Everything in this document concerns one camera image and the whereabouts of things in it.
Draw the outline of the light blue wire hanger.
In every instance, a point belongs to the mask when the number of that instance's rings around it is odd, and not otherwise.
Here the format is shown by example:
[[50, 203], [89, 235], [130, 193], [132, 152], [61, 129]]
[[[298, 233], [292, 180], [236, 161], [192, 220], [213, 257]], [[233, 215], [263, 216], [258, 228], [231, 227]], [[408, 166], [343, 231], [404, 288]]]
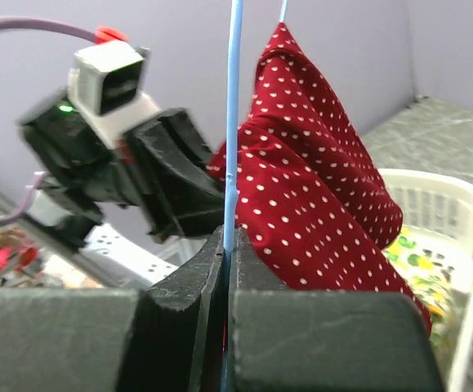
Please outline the light blue wire hanger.
[[239, 126], [239, 66], [243, 27], [244, 0], [231, 1], [230, 30], [227, 56], [226, 129], [225, 129], [225, 211], [223, 248], [225, 256], [234, 250], [235, 209], [238, 202], [238, 126]]

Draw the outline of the yellow floral garment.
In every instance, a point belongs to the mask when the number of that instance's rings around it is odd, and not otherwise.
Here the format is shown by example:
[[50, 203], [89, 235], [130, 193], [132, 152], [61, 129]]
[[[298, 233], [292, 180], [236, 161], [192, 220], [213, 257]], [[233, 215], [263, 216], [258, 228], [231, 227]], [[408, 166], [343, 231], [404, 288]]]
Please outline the yellow floral garment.
[[455, 320], [454, 300], [451, 283], [441, 267], [433, 262], [431, 254], [405, 226], [383, 254], [429, 310], [433, 347], [448, 348], [451, 345], [451, 338], [448, 335]]

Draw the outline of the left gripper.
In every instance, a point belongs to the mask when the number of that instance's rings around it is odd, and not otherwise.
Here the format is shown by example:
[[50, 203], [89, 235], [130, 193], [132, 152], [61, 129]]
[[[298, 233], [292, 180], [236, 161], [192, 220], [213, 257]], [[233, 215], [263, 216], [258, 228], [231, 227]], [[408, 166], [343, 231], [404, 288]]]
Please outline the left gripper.
[[[18, 122], [60, 191], [81, 208], [94, 202], [140, 207], [154, 241], [208, 237], [222, 225], [224, 191], [206, 171], [212, 151], [185, 108], [144, 122], [141, 92], [103, 116], [89, 109], [80, 113], [81, 107], [62, 87]], [[125, 131], [129, 149], [116, 154]], [[138, 185], [132, 182], [137, 179]]]

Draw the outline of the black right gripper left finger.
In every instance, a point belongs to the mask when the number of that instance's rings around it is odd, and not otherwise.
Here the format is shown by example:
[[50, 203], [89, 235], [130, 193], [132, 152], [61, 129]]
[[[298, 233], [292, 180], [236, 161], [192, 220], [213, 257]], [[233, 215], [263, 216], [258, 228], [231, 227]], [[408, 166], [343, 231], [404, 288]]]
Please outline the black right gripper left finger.
[[0, 391], [216, 391], [221, 232], [147, 290], [0, 288]]

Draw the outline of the red polka dot garment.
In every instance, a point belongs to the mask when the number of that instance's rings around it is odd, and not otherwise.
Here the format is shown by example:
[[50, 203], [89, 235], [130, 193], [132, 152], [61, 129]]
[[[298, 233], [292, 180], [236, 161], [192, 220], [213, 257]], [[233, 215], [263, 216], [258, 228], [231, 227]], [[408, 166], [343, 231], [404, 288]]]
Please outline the red polka dot garment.
[[285, 24], [238, 132], [237, 224], [296, 290], [412, 292], [383, 256], [403, 213], [341, 102]]

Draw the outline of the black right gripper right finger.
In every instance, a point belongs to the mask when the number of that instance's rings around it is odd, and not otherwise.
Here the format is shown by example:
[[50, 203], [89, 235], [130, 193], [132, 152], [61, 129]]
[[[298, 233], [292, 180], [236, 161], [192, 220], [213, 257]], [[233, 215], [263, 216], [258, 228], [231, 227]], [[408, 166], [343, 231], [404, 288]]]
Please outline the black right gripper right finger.
[[441, 391], [417, 307], [393, 292], [300, 292], [244, 229], [230, 271], [230, 391]]

